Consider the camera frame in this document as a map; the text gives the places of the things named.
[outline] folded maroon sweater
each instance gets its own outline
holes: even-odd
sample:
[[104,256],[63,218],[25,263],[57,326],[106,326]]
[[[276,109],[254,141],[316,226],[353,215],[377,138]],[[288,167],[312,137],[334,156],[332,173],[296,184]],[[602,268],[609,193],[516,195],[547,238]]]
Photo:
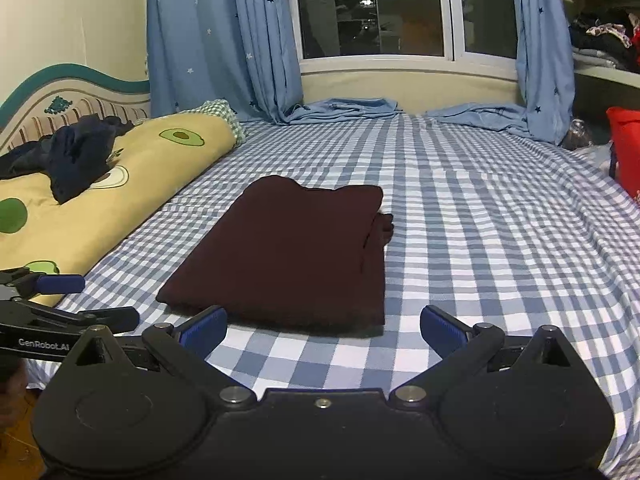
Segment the folded maroon sweater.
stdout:
[[156,299],[195,314],[274,328],[353,330],[385,323],[383,247],[392,215],[382,189],[251,183],[162,286]]

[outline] dark blue clothing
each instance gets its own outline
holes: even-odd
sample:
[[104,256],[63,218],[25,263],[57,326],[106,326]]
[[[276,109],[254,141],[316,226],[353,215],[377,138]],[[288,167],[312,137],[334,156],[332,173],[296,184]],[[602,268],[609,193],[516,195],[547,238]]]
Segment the dark blue clothing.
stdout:
[[58,203],[78,196],[109,167],[107,158],[115,137],[133,128],[131,121],[97,114],[80,117],[52,135],[30,140],[0,156],[0,180],[31,173],[45,173],[51,179],[51,192]]

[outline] wooden floor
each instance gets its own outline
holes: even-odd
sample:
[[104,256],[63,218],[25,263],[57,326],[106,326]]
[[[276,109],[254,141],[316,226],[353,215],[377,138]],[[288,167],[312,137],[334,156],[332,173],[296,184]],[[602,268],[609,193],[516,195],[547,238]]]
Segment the wooden floor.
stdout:
[[28,391],[23,400],[24,415],[20,422],[0,433],[0,479],[36,480],[44,472],[44,464],[31,436],[31,412],[36,395]]

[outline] metal bolt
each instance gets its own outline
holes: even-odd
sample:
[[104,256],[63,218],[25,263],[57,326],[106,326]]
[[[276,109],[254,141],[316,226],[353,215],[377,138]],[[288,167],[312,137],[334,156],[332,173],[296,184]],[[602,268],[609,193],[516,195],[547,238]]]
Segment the metal bolt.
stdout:
[[331,405],[331,401],[329,399],[316,399],[316,402],[314,402],[314,404],[316,405],[316,408],[328,408]]
[[245,402],[251,397],[251,390],[244,386],[227,386],[220,391],[220,399],[230,404]]
[[400,400],[404,400],[404,402],[418,402],[423,400],[424,397],[427,396],[427,392],[425,392],[420,386],[413,386],[409,384],[408,386],[400,386],[396,390],[396,397]]

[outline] green checkered pillowcase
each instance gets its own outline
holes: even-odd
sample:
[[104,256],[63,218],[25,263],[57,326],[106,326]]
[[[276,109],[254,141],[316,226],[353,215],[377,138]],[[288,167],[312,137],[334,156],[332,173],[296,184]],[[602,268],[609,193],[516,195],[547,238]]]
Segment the green checkered pillowcase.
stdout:
[[244,128],[239,123],[236,114],[229,106],[229,103],[225,99],[216,99],[215,101],[204,101],[197,108],[191,110],[183,110],[178,112],[179,114],[207,114],[222,117],[231,127],[231,132],[236,138],[236,146],[240,146],[246,139],[244,134]]

